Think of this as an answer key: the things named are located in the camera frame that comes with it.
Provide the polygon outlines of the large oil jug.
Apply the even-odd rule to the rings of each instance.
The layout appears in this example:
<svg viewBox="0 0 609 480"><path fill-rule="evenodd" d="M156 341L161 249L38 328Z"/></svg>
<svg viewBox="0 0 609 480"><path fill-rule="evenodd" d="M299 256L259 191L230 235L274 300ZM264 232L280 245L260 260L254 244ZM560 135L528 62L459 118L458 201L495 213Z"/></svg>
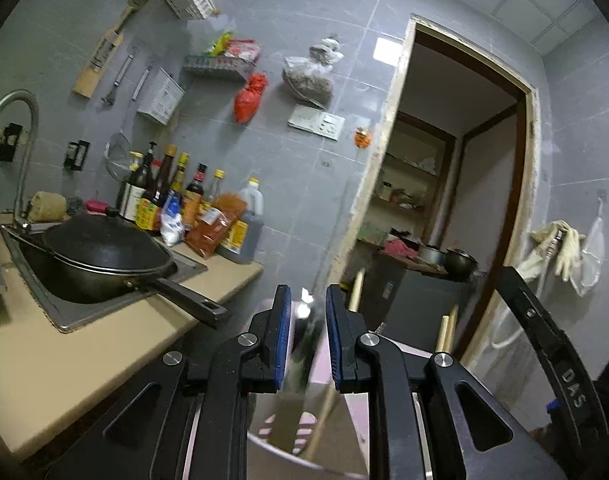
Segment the large oil jug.
<svg viewBox="0 0 609 480"><path fill-rule="evenodd" d="M228 231L227 237L218 247L218 253L238 264L248 264L254 260L264 226L264 197L259 188L259 180L250 178L238 196L247 208Z"/></svg>

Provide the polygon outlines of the dark soy sauce bottle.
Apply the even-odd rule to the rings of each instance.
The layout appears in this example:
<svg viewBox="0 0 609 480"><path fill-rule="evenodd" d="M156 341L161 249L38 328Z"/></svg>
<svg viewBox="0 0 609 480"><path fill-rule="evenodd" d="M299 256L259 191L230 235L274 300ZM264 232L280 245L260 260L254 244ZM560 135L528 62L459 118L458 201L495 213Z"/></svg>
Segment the dark soy sauce bottle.
<svg viewBox="0 0 609 480"><path fill-rule="evenodd" d="M170 173L178 147L167 146L157 177L142 195L136 209L135 223L144 231L158 233L161 224L161 210L170 188Z"/></svg>

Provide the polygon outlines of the grey wall spice rack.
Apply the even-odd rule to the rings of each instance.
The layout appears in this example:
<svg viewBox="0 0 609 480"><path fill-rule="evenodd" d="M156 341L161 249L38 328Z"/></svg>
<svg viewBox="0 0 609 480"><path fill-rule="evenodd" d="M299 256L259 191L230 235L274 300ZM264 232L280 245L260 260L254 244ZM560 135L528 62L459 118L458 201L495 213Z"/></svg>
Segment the grey wall spice rack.
<svg viewBox="0 0 609 480"><path fill-rule="evenodd" d="M225 55L186 55L183 61L183 70L186 72L216 79L248 81L255 69L254 62Z"/></svg>

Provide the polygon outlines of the white salt bag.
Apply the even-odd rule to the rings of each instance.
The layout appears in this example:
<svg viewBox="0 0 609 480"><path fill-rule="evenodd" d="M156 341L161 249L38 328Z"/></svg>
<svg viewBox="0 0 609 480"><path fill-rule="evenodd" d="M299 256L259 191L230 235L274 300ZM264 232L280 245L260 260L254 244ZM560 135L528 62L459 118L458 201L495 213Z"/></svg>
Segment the white salt bag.
<svg viewBox="0 0 609 480"><path fill-rule="evenodd" d="M184 237L184 222L181 214L181 199L171 192L161 210L160 234L164 245L173 247Z"/></svg>

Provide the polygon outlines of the clear hanging plastic bag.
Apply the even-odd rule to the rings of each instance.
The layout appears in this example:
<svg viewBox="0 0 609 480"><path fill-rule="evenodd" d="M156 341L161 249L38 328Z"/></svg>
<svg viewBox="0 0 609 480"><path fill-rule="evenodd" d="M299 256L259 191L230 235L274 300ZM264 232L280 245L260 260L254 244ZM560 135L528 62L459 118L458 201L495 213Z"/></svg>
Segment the clear hanging plastic bag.
<svg viewBox="0 0 609 480"><path fill-rule="evenodd" d="M581 245L580 260L571 270L570 282L577 296L586 296L599 282L605 246L604 219L597 216Z"/></svg>

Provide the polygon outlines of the white rubber gloves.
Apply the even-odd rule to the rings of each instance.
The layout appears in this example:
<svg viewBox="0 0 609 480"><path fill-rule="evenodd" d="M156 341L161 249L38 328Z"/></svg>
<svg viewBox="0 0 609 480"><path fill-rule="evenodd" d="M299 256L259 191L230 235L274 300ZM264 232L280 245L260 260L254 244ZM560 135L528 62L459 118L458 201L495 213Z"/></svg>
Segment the white rubber gloves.
<svg viewBox="0 0 609 480"><path fill-rule="evenodd" d="M581 243L585 235L565 220L554 220L543 228L530 232L534 247L517 266L521 278L529 283L544 273L545 260L555 260L555 275L567 282L581 261Z"/></svg>

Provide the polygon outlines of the dark grey cabinet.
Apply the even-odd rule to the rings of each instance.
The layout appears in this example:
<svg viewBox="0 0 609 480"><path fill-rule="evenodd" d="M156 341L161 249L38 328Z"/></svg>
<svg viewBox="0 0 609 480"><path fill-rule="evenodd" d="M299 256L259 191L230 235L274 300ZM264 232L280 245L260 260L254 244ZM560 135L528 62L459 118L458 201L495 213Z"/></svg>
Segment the dark grey cabinet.
<svg viewBox="0 0 609 480"><path fill-rule="evenodd" d="M459 316L466 315L484 279L475 272L467 281L454 281L378 252L365 274L359 313L372 332L431 352L443 316L453 308Z"/></svg>

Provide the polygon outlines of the white plastic utensil caddy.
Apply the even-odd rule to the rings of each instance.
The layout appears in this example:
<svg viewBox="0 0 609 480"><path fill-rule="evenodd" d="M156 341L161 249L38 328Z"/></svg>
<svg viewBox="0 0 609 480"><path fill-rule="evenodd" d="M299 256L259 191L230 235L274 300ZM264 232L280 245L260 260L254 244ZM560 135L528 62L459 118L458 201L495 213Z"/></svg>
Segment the white plastic utensil caddy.
<svg viewBox="0 0 609 480"><path fill-rule="evenodd" d="M312 382L307 385L303 413L294 448L285 452L270 445L277 394L257 396L248 430L247 477L249 479L366 479L369 473L369 414L365 393L339 394L313 462L301 457L317 424L330 380L328 349L319 350Z"/></svg>

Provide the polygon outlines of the wooden knife holder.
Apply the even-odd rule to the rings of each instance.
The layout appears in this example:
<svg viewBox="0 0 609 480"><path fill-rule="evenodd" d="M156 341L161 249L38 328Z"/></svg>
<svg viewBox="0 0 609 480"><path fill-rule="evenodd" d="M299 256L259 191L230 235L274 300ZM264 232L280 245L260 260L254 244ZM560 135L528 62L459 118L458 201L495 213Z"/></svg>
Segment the wooden knife holder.
<svg viewBox="0 0 609 480"><path fill-rule="evenodd" d="M72 92L85 99L91 99L95 89L102 79L105 70L123 41L123 28L149 0L128 0L126 7L114 24L99 40L88 62L72 87Z"/></svg>

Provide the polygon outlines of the orange snack packet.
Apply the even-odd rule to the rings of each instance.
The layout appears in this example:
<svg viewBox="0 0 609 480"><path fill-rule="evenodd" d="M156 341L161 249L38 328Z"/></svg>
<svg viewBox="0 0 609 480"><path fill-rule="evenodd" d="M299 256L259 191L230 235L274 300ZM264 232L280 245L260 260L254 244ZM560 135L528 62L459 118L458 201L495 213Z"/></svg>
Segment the orange snack packet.
<svg viewBox="0 0 609 480"><path fill-rule="evenodd" d="M209 258L225 240L235 222L246 210L247 203L234 193L220 195L197 220L185 237L186 244L201 258Z"/></svg>

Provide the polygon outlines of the clear bag of dried goods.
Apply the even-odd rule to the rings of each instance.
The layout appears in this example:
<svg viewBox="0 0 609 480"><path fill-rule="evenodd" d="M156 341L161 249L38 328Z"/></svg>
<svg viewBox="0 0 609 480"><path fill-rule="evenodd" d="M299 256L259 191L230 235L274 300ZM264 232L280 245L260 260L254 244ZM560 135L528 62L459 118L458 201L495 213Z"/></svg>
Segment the clear bag of dried goods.
<svg viewBox="0 0 609 480"><path fill-rule="evenodd" d="M333 68L344 58L337 35L313 44L306 58L285 56L283 82L301 101L327 110L333 99Z"/></svg>

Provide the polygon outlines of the red plastic bag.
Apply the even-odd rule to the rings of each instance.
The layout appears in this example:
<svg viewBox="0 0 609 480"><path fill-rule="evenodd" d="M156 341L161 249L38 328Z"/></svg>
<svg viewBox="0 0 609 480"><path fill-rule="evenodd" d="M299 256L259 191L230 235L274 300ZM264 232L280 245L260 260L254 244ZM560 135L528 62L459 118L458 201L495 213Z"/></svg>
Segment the red plastic bag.
<svg viewBox="0 0 609 480"><path fill-rule="evenodd" d="M250 76L246 87L240 90L234 99L235 122L246 124L254 118L268 84L268 78L263 73L253 73Z"/></svg>

